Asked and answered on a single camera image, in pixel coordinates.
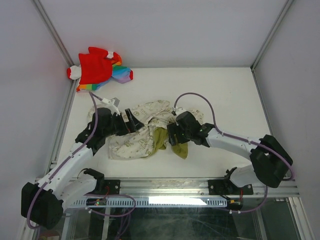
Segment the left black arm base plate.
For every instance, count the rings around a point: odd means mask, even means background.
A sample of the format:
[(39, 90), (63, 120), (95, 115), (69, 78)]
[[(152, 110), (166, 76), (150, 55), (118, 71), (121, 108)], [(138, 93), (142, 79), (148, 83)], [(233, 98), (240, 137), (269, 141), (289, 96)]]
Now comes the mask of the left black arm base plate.
[(120, 179), (104, 179), (102, 190), (104, 195), (119, 195), (121, 189)]

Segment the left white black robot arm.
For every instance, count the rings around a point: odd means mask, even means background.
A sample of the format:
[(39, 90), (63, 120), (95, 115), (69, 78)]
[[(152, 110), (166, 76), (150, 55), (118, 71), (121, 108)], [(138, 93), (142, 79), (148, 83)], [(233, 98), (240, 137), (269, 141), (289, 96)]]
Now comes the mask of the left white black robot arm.
[(144, 126), (130, 109), (127, 108), (125, 113), (128, 121), (109, 108), (97, 108), (91, 122), (76, 137), (66, 159), (37, 183), (27, 182), (23, 186), (21, 215), (29, 223), (50, 230), (75, 200), (89, 193), (97, 195), (106, 192), (105, 175), (92, 168), (86, 169), (79, 179), (70, 180), (105, 145), (108, 137), (135, 133)]

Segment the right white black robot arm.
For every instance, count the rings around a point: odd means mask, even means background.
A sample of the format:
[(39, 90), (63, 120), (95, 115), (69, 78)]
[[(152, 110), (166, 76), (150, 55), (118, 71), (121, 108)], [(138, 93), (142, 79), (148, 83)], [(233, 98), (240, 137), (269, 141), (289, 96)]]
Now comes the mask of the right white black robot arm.
[(248, 187), (261, 183), (277, 188), (293, 164), (292, 158), (272, 135), (249, 139), (219, 131), (211, 123), (200, 124), (194, 115), (185, 111), (167, 125), (168, 139), (172, 146), (193, 142), (198, 146), (218, 148), (239, 155), (250, 161), (245, 167), (226, 170), (221, 180), (214, 180), (209, 189), (216, 195), (238, 195), (244, 191), (253, 194)]

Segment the cream green printed jacket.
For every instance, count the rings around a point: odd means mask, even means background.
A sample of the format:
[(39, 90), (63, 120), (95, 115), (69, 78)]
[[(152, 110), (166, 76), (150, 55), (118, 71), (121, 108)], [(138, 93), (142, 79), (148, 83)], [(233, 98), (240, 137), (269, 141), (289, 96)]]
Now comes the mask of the cream green printed jacket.
[(169, 146), (167, 125), (174, 123), (176, 116), (168, 100), (139, 104), (131, 112), (144, 126), (128, 135), (107, 138), (108, 157), (112, 160), (148, 158)]

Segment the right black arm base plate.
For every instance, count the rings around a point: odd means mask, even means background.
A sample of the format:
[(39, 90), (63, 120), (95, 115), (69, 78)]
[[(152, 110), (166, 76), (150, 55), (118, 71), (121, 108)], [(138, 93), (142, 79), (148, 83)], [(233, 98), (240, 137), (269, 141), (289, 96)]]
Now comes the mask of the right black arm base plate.
[(245, 185), (243, 187), (237, 187), (231, 181), (227, 179), (209, 179), (208, 183), (208, 192), (209, 195), (221, 195), (221, 196), (229, 196), (229, 195), (240, 195), (244, 196), (253, 195), (253, 187), (251, 184)]

